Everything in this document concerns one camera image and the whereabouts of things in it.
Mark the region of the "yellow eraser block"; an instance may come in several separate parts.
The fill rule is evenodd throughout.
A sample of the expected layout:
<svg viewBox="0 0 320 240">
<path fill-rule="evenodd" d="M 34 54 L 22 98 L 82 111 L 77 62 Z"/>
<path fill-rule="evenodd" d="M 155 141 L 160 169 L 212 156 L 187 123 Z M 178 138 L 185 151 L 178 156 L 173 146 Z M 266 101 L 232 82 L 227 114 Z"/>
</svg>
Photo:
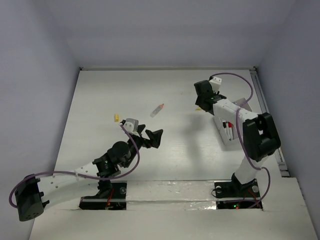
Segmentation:
<svg viewBox="0 0 320 240">
<path fill-rule="evenodd" d="M 118 115 L 118 114 L 115 114 L 115 115 L 114 115 L 114 121 L 115 121 L 115 122 L 119 122 L 119 115 Z"/>
</svg>

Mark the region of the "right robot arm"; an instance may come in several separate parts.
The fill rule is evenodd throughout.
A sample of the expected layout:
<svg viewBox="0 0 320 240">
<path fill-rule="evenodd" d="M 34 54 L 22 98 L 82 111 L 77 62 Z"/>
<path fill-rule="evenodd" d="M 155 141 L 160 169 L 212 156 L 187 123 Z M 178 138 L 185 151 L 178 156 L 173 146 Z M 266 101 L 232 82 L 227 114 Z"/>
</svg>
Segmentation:
<svg viewBox="0 0 320 240">
<path fill-rule="evenodd" d="M 229 186 L 221 190 L 231 190 L 235 196 L 242 196 L 253 184 L 267 158 L 280 148 L 281 141 L 271 114 L 258 114 L 231 102 L 220 94 L 220 85 L 219 79 L 196 82 L 195 104 L 236 127 L 244 158 L 232 174 Z"/>
</svg>

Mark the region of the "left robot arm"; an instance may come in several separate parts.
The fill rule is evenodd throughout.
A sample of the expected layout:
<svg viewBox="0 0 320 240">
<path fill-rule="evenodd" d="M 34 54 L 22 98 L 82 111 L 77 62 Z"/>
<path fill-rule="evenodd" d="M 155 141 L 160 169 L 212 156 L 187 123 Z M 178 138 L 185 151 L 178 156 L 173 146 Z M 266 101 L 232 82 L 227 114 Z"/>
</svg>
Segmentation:
<svg viewBox="0 0 320 240">
<path fill-rule="evenodd" d="M 163 129 L 150 131 L 144 124 L 133 126 L 128 120 L 119 125 L 128 141 L 117 141 L 101 157 L 74 170 L 33 173 L 24 177 L 11 191 L 9 203 L 17 209 L 21 222 L 40 216 L 45 210 L 81 197 L 85 188 L 93 186 L 93 199 L 110 199 L 114 193 L 112 180 L 130 174 L 121 173 L 133 161 L 140 162 L 141 148 L 159 148 Z"/>
</svg>

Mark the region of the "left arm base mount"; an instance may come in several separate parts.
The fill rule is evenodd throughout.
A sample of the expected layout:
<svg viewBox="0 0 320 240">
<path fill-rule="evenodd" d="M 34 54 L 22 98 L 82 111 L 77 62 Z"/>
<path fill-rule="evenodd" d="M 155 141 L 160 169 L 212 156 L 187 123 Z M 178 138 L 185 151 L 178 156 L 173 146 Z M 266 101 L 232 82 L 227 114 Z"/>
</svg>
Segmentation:
<svg viewBox="0 0 320 240">
<path fill-rule="evenodd" d="M 122 211 L 127 209 L 126 196 L 126 181 L 108 182 L 105 185 L 99 182 L 98 193 L 82 197 L 78 207 L 81 210 Z"/>
</svg>

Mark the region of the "red-cap white marker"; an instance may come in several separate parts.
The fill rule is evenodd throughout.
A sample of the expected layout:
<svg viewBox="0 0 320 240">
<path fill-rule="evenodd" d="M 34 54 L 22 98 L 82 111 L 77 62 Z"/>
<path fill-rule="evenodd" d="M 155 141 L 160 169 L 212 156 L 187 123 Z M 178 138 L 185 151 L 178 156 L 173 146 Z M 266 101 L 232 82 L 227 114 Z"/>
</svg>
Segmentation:
<svg viewBox="0 0 320 240">
<path fill-rule="evenodd" d="M 228 139 L 230 141 L 232 141 L 234 139 L 233 137 L 233 130 L 232 130 L 232 123 L 230 122 L 226 122 L 226 126 L 227 126 L 227 136 L 228 136 Z"/>
</svg>

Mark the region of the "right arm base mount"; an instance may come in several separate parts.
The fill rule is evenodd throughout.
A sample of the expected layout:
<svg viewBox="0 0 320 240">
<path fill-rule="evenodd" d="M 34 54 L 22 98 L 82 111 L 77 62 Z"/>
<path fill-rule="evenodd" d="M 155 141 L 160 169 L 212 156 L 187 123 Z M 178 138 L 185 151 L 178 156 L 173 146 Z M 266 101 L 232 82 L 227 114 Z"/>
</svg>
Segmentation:
<svg viewBox="0 0 320 240">
<path fill-rule="evenodd" d="M 256 182 L 249 187 L 236 189 L 231 181 L 214 183 L 211 195 L 218 210 L 263 209 L 260 191 Z"/>
</svg>

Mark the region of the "blue-cap white marker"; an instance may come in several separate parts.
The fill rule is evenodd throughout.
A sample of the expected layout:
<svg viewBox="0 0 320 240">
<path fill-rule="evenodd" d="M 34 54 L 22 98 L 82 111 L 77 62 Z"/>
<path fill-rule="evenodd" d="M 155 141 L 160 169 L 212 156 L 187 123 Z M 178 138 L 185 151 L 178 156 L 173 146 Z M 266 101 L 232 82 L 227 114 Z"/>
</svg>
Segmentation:
<svg viewBox="0 0 320 240">
<path fill-rule="evenodd" d="M 222 121 L 222 126 L 223 126 L 224 131 L 227 133 L 227 125 L 226 125 L 225 121 Z"/>
</svg>

